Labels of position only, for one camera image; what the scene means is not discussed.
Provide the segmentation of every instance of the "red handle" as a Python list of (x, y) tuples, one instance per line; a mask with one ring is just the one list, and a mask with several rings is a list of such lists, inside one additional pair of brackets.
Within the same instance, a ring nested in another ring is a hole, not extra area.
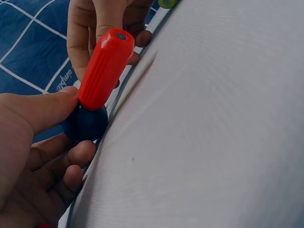
[(113, 28), (100, 38), (79, 88), (79, 101), (86, 110), (104, 106), (133, 49), (134, 38), (122, 29)]

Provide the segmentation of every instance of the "hand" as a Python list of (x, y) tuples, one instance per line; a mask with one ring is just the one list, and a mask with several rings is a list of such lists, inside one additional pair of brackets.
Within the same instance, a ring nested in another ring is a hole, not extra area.
[[(67, 51), (80, 81), (96, 46), (96, 41), (111, 28), (126, 28), (138, 47), (146, 46), (152, 34), (145, 19), (154, 0), (71, 0), (68, 13)], [(140, 59), (134, 53), (129, 64)]]
[(82, 186), (82, 169), (95, 145), (71, 148), (60, 134), (32, 145), (33, 136), (59, 122), (78, 102), (78, 90), (54, 94), (0, 95), (0, 227), (57, 227)]

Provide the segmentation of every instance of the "blue bedsheet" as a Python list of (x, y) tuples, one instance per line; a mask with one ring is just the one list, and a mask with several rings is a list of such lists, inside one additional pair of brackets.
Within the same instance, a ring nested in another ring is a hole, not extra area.
[[(56, 92), (77, 78), (67, 56), (69, 0), (0, 0), (0, 93)], [(152, 6), (149, 24), (159, 6)], [(35, 142), (61, 133), (56, 126)]]

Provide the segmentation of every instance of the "white fabric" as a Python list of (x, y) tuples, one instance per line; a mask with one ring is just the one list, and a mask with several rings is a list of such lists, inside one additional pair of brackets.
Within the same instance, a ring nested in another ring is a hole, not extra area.
[(128, 82), (70, 227), (303, 227), (303, 9), (183, 0)]

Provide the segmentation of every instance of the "fingernail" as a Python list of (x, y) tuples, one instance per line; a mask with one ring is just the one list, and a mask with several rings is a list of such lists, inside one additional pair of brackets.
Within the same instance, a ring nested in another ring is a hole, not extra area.
[(78, 89), (74, 86), (66, 86), (62, 90), (60, 90), (62, 93), (67, 93), (70, 95), (76, 95), (78, 94)]

